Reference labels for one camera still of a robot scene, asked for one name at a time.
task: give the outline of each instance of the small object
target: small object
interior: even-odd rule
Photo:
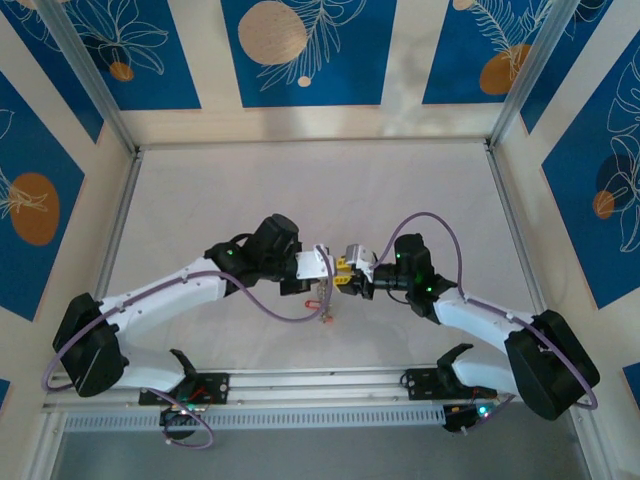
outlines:
[[[338,275],[333,277],[333,285],[338,287],[340,285],[347,285],[351,281],[351,275]]]
[[[320,280],[320,282],[318,282],[318,286],[316,287],[318,300],[307,300],[306,302],[304,302],[304,306],[309,310],[320,309],[327,295],[327,286],[328,286],[328,281],[326,279]],[[320,315],[320,319],[322,320],[322,323],[333,323],[333,316],[329,313],[330,310],[331,310],[331,305],[329,305],[327,309],[324,312],[322,312],[322,314]]]
[[[338,272],[342,272],[342,273],[345,273],[345,274],[348,274],[349,276],[351,276],[351,273],[352,273],[351,265],[347,264],[346,257],[338,258],[338,260],[336,262],[336,270]]]

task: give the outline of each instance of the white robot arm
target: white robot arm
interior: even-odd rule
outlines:
[[[246,290],[260,279],[279,282],[280,293],[289,295],[308,291],[312,282],[334,273],[327,248],[315,245],[303,252],[298,228],[275,214],[254,234],[219,243],[190,265],[142,288],[102,302],[88,293],[79,295],[70,302],[53,347],[83,397],[112,387],[169,392],[183,382],[189,390],[195,385],[189,378],[195,369],[184,353],[143,349],[133,344],[135,337],[197,305]],[[72,342],[89,323],[95,326]]]
[[[476,387],[511,393],[553,420],[598,383],[598,371],[559,314],[509,312],[464,294],[435,272],[419,234],[398,237],[394,247],[394,264],[381,264],[361,245],[349,246],[336,262],[322,245],[303,252],[296,225],[275,214],[254,234],[219,243],[191,265],[143,288],[102,302],[89,294],[76,297],[53,346],[80,396],[135,387],[187,398],[197,388],[187,357],[177,350],[135,347],[134,337],[196,305],[239,289],[247,293],[261,279],[278,282],[282,295],[308,291],[312,282],[327,279],[343,293],[370,300],[375,290],[404,292],[420,317],[482,340],[459,345],[438,361],[437,387],[447,398],[465,398]],[[532,333],[537,331],[553,344],[540,342]]]
[[[419,234],[399,236],[394,250],[395,263],[381,264],[363,246],[349,246],[346,256],[337,260],[334,283],[343,293],[369,300],[376,290],[404,292],[406,303],[420,317],[483,341],[459,345],[440,358],[436,389],[452,398],[464,398],[476,387],[510,393],[549,420],[585,393],[596,406],[591,387],[600,375],[561,315],[510,311],[465,294],[436,273]],[[420,381],[419,371],[408,374],[414,383]],[[434,387],[433,380],[427,384]]]

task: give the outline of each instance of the white surface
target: white surface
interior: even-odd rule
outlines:
[[[0,478],[13,480],[42,406],[40,377],[53,356],[51,341],[69,300],[98,277],[131,159],[107,127],[97,145],[91,141],[3,15],[0,45],[0,71],[85,174],[34,322],[0,308],[0,378],[12,387],[0,417]]]
[[[622,367],[640,358],[640,290],[598,310],[541,164],[640,28],[640,2],[616,0],[527,137],[515,124],[497,152],[513,177],[536,273],[550,308],[567,319],[601,375],[593,417],[614,478],[640,476],[640,413]]]
[[[105,298],[100,311],[106,313],[117,307],[120,311],[111,316],[108,323],[118,325],[118,336],[132,341],[179,313],[189,311],[203,303],[222,299],[227,288],[226,280],[214,275],[188,279],[190,275],[218,271],[220,269],[213,261],[201,256],[166,277],[141,285],[135,290]],[[131,298],[176,279],[180,279],[180,283],[153,293],[133,306],[125,308],[125,302]]]
[[[137,143],[142,145],[485,137],[491,132],[500,103],[422,105],[448,2],[398,1],[379,107],[244,109],[220,2],[169,0],[202,110],[129,111],[123,112],[123,118]]]
[[[472,298],[487,305],[509,310],[507,306],[497,305],[495,302],[477,298],[467,292],[465,292],[465,298]],[[488,312],[483,308],[465,302],[457,289],[450,289],[444,292],[440,296],[440,300],[434,305],[434,310],[443,325],[468,332],[474,337],[493,345],[505,355],[507,347],[504,342],[509,337],[509,334],[522,330],[522,327],[509,323],[502,315]],[[512,311],[512,314],[527,323],[533,321],[531,318],[533,311],[531,309],[529,313]]]
[[[476,345],[453,362],[456,378],[467,387],[481,385],[499,392],[520,395],[507,356],[487,345]]]
[[[361,242],[382,252],[406,216],[431,210],[458,232],[470,292],[510,308],[531,302],[482,144],[419,141],[219,145],[145,153],[109,294],[175,271],[218,242],[253,232],[278,212],[300,227],[304,247],[334,256]],[[456,258],[446,231],[425,219],[421,232],[443,275]],[[307,315],[313,294],[280,298],[262,283],[256,296],[279,313]],[[141,341],[180,348],[196,368],[393,366],[435,362],[470,337],[415,316],[378,292],[373,302],[336,293],[333,325],[283,324],[240,293],[203,305]]]

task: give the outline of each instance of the wallpaper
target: wallpaper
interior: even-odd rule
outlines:
[[[543,163],[599,308],[640,286],[640,33]]]
[[[613,1],[582,0],[578,5],[573,18],[564,29],[560,41],[553,49],[551,57],[520,110],[527,131],[531,132],[538,123],[556,90]]]
[[[0,73],[0,306],[32,321],[84,174]]]
[[[551,0],[451,0],[425,104],[502,102]]]
[[[242,105],[379,105],[395,0],[222,0]]]
[[[121,110],[200,108],[167,0],[62,5]],[[69,67],[31,1],[0,0],[0,6],[67,103],[75,105],[81,89],[69,82]]]

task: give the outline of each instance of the purple cable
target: purple cable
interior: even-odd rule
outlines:
[[[329,303],[331,302],[331,294],[333,292],[333,265],[331,265],[331,261],[329,260],[329,257],[327,257],[327,255],[324,253],[324,251],[322,250],[322,248],[320,247],[316,247],[316,250],[320,253],[320,255],[322,256],[322,260],[324,261],[325,265],[327,266],[327,282],[329,284],[329,288],[327,289],[327,294],[325,295],[325,298],[322,300],[322,303],[320,304],[320,308],[318,308],[316,311],[314,311],[313,313],[311,313],[310,315],[307,315],[306,317],[302,317],[302,318],[288,318],[288,317],[283,317],[282,315],[279,315],[277,313],[275,313],[274,311],[270,310],[269,308],[265,307],[262,303],[260,303],[260,301],[253,296],[253,294],[247,289],[247,287],[245,287],[240,280],[238,280],[237,278],[235,278],[232,275],[229,275],[226,272],[220,272],[218,270],[207,270],[207,271],[202,271],[202,272],[195,272],[195,273],[191,273],[189,275],[187,275],[186,280],[190,280],[193,278],[200,278],[200,277],[220,277],[220,278],[224,278],[225,280],[233,283],[236,287],[238,287],[239,290],[242,291],[242,293],[244,293],[249,300],[251,300],[251,302],[253,302],[254,305],[256,305],[261,311],[263,311],[264,313],[266,313],[267,315],[275,318],[276,320],[280,320],[282,322],[287,322],[287,323],[301,323],[301,322],[307,322],[309,320],[313,320],[314,318],[319,317],[320,315],[322,315],[322,312],[324,312],[327,308],[329,308]],[[150,288],[148,290],[145,290],[144,292],[139,293],[138,295],[135,295],[127,300],[125,300],[123,302],[122,308],[127,308],[130,307],[132,305],[134,305],[136,302],[139,302],[140,300],[143,300],[155,293],[161,292],[162,290],[165,290],[166,288],[169,288],[173,285],[176,285],[177,283],[183,283],[185,281],[185,279],[183,279],[183,277],[176,277],[173,278],[171,280],[167,280],[166,282],[163,282],[159,285],[156,285],[153,288]],[[42,375],[42,379],[40,382],[40,386],[42,387],[42,389],[45,392],[61,392],[63,390],[68,390],[69,388],[73,387],[72,383],[69,383],[67,385],[61,385],[59,387],[53,387],[51,385],[49,385],[49,379],[51,378],[51,375],[53,374],[54,370],[56,369],[56,367],[58,366],[58,363],[62,360],[62,357],[76,344],[78,343],[78,341],[84,337],[87,333],[89,333],[89,331],[91,329],[93,329],[94,327],[96,327],[98,324],[100,324],[103,320],[108,319],[109,317],[111,317],[112,315],[116,314],[117,312],[119,312],[120,309],[118,307],[114,307],[110,310],[107,310],[106,312],[104,312],[102,315],[99,315],[98,317],[96,317],[95,319],[91,320],[87,325],[85,325],[83,328],[81,328],[75,335],[73,335],[69,341],[67,343],[65,343],[62,348],[54,355],[53,359],[51,359],[51,362],[49,362],[49,365],[47,365],[47,368],[44,372],[44,374]],[[153,393],[155,393],[156,395],[158,395],[159,397],[167,400],[170,403],[173,403],[175,405],[181,406],[180,403],[172,398],[171,396],[167,395],[164,392],[159,392],[158,390],[155,389],[149,389],[149,391],[152,391]],[[188,408],[183,408],[183,410],[186,410],[187,412],[189,412],[189,415],[192,416],[194,419],[196,419],[196,421],[198,421],[199,423],[205,425],[205,428],[207,428],[207,430],[210,430],[210,434],[211,434],[211,438],[210,438],[210,443],[207,443],[206,446],[204,445],[184,445],[178,442],[174,442],[172,440],[172,442],[176,445],[184,445],[184,446],[188,446],[190,448],[207,448],[209,446],[211,446],[211,444],[213,444],[213,431],[211,430],[211,428],[205,424],[205,422],[201,419],[199,419],[199,417],[196,414],[192,414],[192,412],[188,409]]]
[[[576,402],[575,403],[576,407],[586,408],[587,410],[595,410],[596,408],[598,408],[598,399],[596,398],[595,393],[593,393],[593,390],[589,386],[589,383],[587,382],[587,380],[580,373],[578,368],[573,363],[571,363],[571,360],[569,360],[567,356],[564,353],[562,353],[562,350],[560,350],[557,346],[555,346],[553,342],[551,342],[551,340],[549,340],[542,332],[532,327],[530,324],[528,324],[521,318],[518,318],[516,316],[512,316],[511,318],[509,318],[508,312],[505,312],[500,308],[494,307],[493,305],[488,305],[484,302],[481,302],[480,300],[476,300],[475,298],[467,298],[467,302],[470,303],[471,305],[475,305],[477,307],[480,307],[492,313],[495,313],[496,315],[500,315],[501,317],[505,317],[507,320],[517,323],[522,328],[525,328],[526,330],[533,333],[536,336],[536,338],[540,340],[549,350],[551,350],[555,354],[555,356],[558,357],[558,359],[564,364],[564,366],[567,367],[567,369],[575,377],[575,379],[578,381],[582,389],[586,392],[587,396],[589,397],[589,401],[591,403]]]
[[[567,356],[564,353],[562,353],[562,350],[560,350],[556,345],[554,345],[553,342],[551,342],[551,340],[549,340],[542,332],[540,332],[539,330],[535,329],[534,327],[529,325],[527,322],[525,322],[524,320],[522,320],[522,319],[520,319],[518,317],[509,318],[508,312],[505,312],[504,310],[502,310],[500,308],[494,307],[493,305],[488,305],[488,304],[486,304],[484,302],[481,302],[480,300],[475,300],[473,298],[469,298],[469,297],[467,297],[465,295],[464,289],[462,288],[462,250],[460,248],[460,242],[458,241],[458,237],[456,236],[456,234],[453,231],[453,229],[439,215],[436,215],[435,213],[431,213],[431,212],[418,212],[418,213],[414,213],[413,215],[408,216],[402,222],[400,222],[400,225],[398,225],[398,227],[393,231],[393,234],[391,235],[391,239],[389,240],[389,243],[387,244],[387,246],[385,247],[384,251],[382,252],[382,255],[380,256],[380,260],[378,260],[374,264],[373,268],[375,268],[378,265],[380,265],[382,263],[382,261],[384,260],[384,258],[389,254],[389,251],[393,247],[393,242],[395,242],[396,237],[400,234],[400,231],[402,230],[402,228],[404,228],[404,226],[407,223],[409,223],[411,220],[414,220],[414,219],[416,219],[418,217],[429,217],[429,218],[433,218],[433,219],[437,220],[438,222],[440,222],[440,224],[447,230],[447,232],[451,236],[451,239],[453,240],[453,245],[455,246],[455,249],[456,249],[456,255],[458,257],[458,282],[457,282],[458,283],[458,292],[465,299],[465,301],[468,302],[468,303],[471,303],[472,305],[480,307],[480,308],[482,308],[484,310],[487,310],[489,312],[492,312],[492,313],[495,313],[495,314],[500,315],[502,317],[505,317],[505,318],[507,318],[507,320],[513,321],[514,323],[520,325],[521,327],[525,328],[529,332],[533,333],[536,336],[536,338],[538,340],[540,340],[544,345],[546,345],[546,347],[549,350],[551,350],[558,357],[558,359],[564,364],[564,366],[567,367],[567,369],[571,372],[571,374],[578,381],[580,386],[584,389],[585,393],[589,397],[589,401],[591,402],[591,403],[579,403],[579,402],[576,402],[575,405],[577,407],[586,408],[588,410],[595,410],[596,408],[598,408],[598,399],[596,398],[595,393],[593,393],[593,390],[591,389],[591,386],[589,385],[589,382],[587,382],[587,380],[580,373],[578,368],[573,363],[571,363],[571,360],[569,360],[567,358]]]
[[[158,397],[166,400],[167,402],[180,407],[183,412],[186,412],[185,415],[189,415],[196,422],[202,425],[204,429],[207,431],[207,433],[209,434],[209,440],[207,440],[206,443],[202,443],[200,445],[188,445],[186,443],[175,441],[173,438],[169,436],[169,434],[167,433],[167,429],[165,428],[162,433],[164,437],[167,439],[167,442],[177,447],[185,447],[185,448],[190,448],[192,450],[204,450],[205,448],[209,448],[210,446],[213,445],[213,439],[214,439],[213,429],[209,426],[207,422],[202,420],[202,417],[200,417],[200,415],[197,415],[196,413],[189,410],[189,408],[186,405],[178,402],[175,398],[171,397],[171,395],[167,395],[166,393],[161,392],[160,390],[156,390],[155,388],[148,388],[147,390],[149,390],[154,395],[157,395]]]
[[[456,249],[456,257],[458,258],[458,281],[457,281],[458,291],[460,292],[460,295],[464,295],[462,291],[462,249],[460,248],[460,242],[458,241],[458,237],[456,236],[453,229],[449,226],[449,224],[440,215],[436,215],[435,213],[431,213],[431,212],[414,213],[413,215],[409,215],[402,222],[400,222],[400,225],[398,225],[396,229],[393,231],[393,233],[391,234],[391,239],[389,240],[389,243],[387,243],[387,246],[384,247],[384,250],[382,251],[382,255],[380,256],[380,259],[373,264],[372,268],[375,269],[376,267],[380,266],[384,261],[384,259],[386,258],[386,256],[389,255],[389,252],[393,248],[393,242],[396,241],[396,238],[400,234],[400,231],[405,227],[405,225],[409,223],[411,220],[415,220],[416,218],[419,218],[419,217],[429,217],[429,218],[433,218],[434,220],[437,220],[440,223],[440,225],[442,225],[449,233],[451,240],[453,240],[453,246]]]

